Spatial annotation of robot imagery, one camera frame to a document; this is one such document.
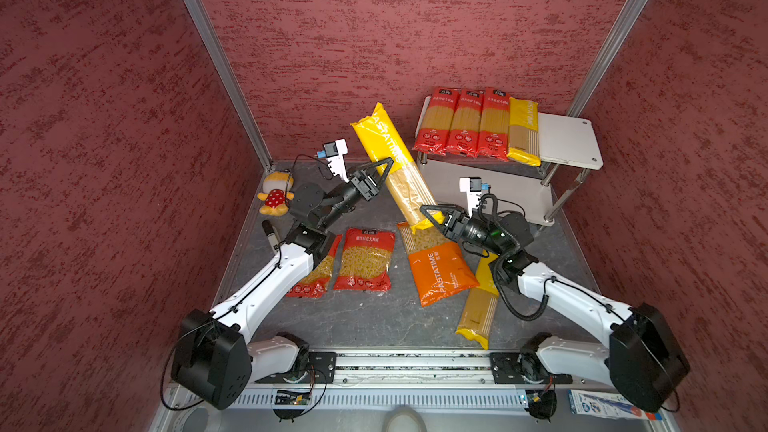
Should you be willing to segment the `yellow spaghetti bag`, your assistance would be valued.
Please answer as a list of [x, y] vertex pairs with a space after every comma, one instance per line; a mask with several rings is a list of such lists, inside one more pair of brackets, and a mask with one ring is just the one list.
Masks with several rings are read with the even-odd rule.
[[497, 258], [497, 255], [490, 254], [480, 260], [475, 272], [478, 286], [469, 291], [456, 329], [457, 335], [478, 343], [484, 350], [489, 348], [492, 323], [499, 301], [499, 292], [490, 268]]
[[511, 98], [507, 158], [528, 166], [541, 165], [539, 147], [538, 104], [534, 101]]
[[371, 115], [351, 126], [372, 162], [392, 159], [385, 183], [411, 231], [442, 224], [441, 211], [421, 212], [423, 205], [436, 206], [437, 202], [384, 106], [377, 103]]

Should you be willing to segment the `red spaghetti bag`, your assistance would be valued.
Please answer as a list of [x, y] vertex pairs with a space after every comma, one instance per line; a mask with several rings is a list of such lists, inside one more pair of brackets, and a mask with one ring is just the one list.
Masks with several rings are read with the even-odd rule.
[[507, 160], [509, 107], [507, 92], [492, 87], [485, 89], [478, 135], [479, 156]]
[[482, 91], [461, 90], [444, 147], [447, 154], [471, 158], [478, 156], [483, 100]]
[[434, 89], [417, 130], [414, 144], [417, 152], [446, 154], [445, 148], [458, 99], [459, 92], [455, 89]]

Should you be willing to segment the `red macaroni bag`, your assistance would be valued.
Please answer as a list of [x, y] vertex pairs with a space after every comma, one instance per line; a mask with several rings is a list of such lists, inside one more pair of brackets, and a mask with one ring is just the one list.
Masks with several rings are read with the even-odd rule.
[[305, 278], [297, 282], [286, 296], [296, 298], [322, 297], [328, 291], [340, 243], [341, 237], [336, 236], [327, 256]]
[[349, 228], [346, 231], [341, 267], [334, 290], [387, 292], [388, 274], [396, 237], [393, 232]]

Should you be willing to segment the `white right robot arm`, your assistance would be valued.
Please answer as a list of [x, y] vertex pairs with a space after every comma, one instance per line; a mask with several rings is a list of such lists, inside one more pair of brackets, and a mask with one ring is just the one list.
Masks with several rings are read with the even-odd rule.
[[566, 340], [539, 333], [519, 351], [514, 366], [529, 383], [560, 375], [613, 387], [631, 405], [658, 412], [690, 371], [690, 364], [663, 314], [643, 303], [629, 306], [591, 291], [527, 252], [530, 226], [518, 211], [500, 211], [493, 194], [491, 209], [468, 214], [457, 205], [423, 205], [425, 218], [447, 239], [487, 253], [491, 279], [505, 307], [532, 322], [546, 311], [566, 317], [592, 341]]

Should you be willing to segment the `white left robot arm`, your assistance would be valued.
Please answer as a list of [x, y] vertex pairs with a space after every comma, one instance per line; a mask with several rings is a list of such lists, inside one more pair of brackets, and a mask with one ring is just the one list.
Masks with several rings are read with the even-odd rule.
[[208, 312], [193, 310], [182, 320], [163, 373], [224, 410], [249, 382], [297, 370], [301, 340], [291, 334], [251, 340], [277, 303], [327, 256], [335, 241], [329, 227], [360, 200], [376, 197], [393, 165], [385, 158], [357, 166], [329, 192], [315, 183], [300, 186], [289, 205], [295, 222], [276, 256], [228, 299]]

